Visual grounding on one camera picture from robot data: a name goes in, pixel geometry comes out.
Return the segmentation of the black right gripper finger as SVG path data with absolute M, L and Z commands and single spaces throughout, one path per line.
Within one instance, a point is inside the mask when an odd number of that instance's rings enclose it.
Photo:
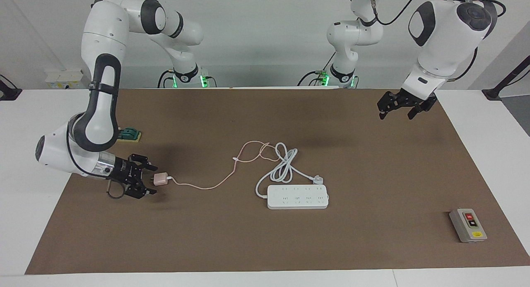
M 125 188 L 125 195 L 140 199 L 145 195 L 154 195 L 157 193 L 157 190 L 147 188 L 143 184 L 131 184 Z
M 151 164 L 148 161 L 148 157 L 139 154 L 131 154 L 128 157 L 128 161 L 137 163 L 138 168 L 147 169 L 150 171 L 157 171 L 158 167 Z

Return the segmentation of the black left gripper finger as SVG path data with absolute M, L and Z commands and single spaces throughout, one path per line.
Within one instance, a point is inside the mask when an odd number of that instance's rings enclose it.
M 415 103 L 414 106 L 411 108 L 409 113 L 407 114 L 408 119 L 412 120 L 416 115 L 419 113 L 422 113 L 423 111 L 429 111 L 429 102 L 423 101 L 420 103 Z
M 392 92 L 386 92 L 377 102 L 377 108 L 379 119 L 384 120 L 388 113 L 399 108 L 396 104 L 396 95 Z

